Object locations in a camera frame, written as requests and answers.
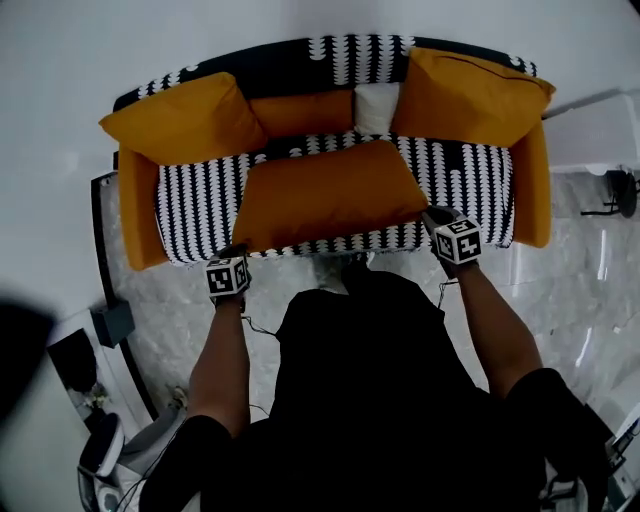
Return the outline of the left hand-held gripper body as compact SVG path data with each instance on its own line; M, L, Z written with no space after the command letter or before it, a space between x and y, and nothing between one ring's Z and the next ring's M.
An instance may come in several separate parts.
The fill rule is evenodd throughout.
M245 255L210 260L204 268L209 299L215 307L242 295L251 283Z

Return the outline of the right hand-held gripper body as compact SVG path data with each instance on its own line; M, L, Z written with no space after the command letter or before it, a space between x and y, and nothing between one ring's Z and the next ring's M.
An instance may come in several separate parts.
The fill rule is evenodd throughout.
M432 231L436 255L454 265L476 260L482 252L481 231L467 218L438 226Z

